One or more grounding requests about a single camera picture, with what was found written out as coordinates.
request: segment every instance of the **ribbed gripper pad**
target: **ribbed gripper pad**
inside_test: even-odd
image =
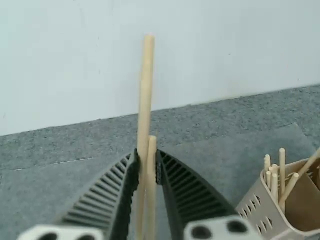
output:
[[[158,150],[162,184],[173,240],[182,240],[189,222],[236,215],[226,199],[198,173]]]
[[[139,169],[140,160],[135,150],[103,171],[72,201],[56,223],[98,228],[108,240],[127,239]]]

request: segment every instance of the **wooden stick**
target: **wooden stick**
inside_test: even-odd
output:
[[[264,180],[267,181],[267,172],[269,171],[269,167],[271,166],[270,155],[265,155],[264,157]]]
[[[269,190],[271,190],[271,172],[266,172],[266,185],[268,186]]]
[[[286,200],[288,199],[290,193],[294,189],[298,180],[299,180],[299,174],[295,172],[293,174],[293,176],[291,177],[288,185],[286,186],[283,196],[281,196],[281,198],[280,198],[279,206],[282,206],[286,202]]]
[[[278,174],[272,174],[271,180],[271,195],[274,198],[275,202],[278,203]]]
[[[314,164],[319,157],[320,157],[320,148],[312,155],[312,157],[309,158],[306,164],[300,169],[300,171],[298,172],[299,178],[301,178],[301,176],[309,170],[312,164]]]
[[[272,164],[272,171],[273,174],[278,174],[279,166],[277,164]]]
[[[150,136],[146,172],[147,240],[156,239],[156,152],[157,138]]]
[[[140,173],[139,185],[137,189],[137,211],[135,231],[136,240],[142,240],[143,237],[144,202],[146,185],[145,180],[147,170],[146,163],[149,150],[154,48],[155,37],[151,35],[145,36],[143,43],[137,136],[137,152],[140,157]]]
[[[286,150],[280,148],[279,150],[279,165],[280,165],[280,198],[285,194],[286,190]],[[283,213],[286,212],[286,203],[280,205],[280,208]]]

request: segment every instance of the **beige plastic basket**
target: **beige plastic basket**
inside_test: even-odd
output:
[[[307,159],[285,166],[286,181],[298,172]],[[236,207],[266,240],[319,240],[320,191],[315,185],[319,178],[318,159],[301,177],[286,201],[286,217],[275,203],[264,181],[264,174]]]

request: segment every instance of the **mounting hole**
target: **mounting hole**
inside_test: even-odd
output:
[[[194,239],[210,239],[212,238],[211,231],[206,226],[195,226],[191,231]]]
[[[235,234],[244,234],[248,231],[246,225],[240,221],[231,221],[228,223],[227,227],[230,233]]]
[[[58,235],[56,233],[49,232],[41,236],[38,240],[57,240],[57,238],[58,238]]]
[[[92,235],[84,235],[79,237],[78,240],[95,240],[95,237]]]

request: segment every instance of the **perforated basket side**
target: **perforated basket side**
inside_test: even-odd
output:
[[[293,173],[301,169],[307,160],[303,159],[285,166],[286,182],[290,180]],[[317,169],[315,166],[319,166],[319,161],[320,159],[314,163],[307,173],[311,179],[315,176]],[[236,210],[243,218],[248,219],[267,240],[301,240],[313,235],[312,232],[297,230],[288,222],[279,205],[274,202],[263,179],[263,172],[261,172],[259,179],[238,204]]]
[[[236,211],[267,240],[284,233],[287,236],[292,232],[289,227],[290,223],[284,219],[284,214],[267,190],[263,181],[263,173],[236,207]],[[291,238],[292,240],[303,239],[296,233]]]

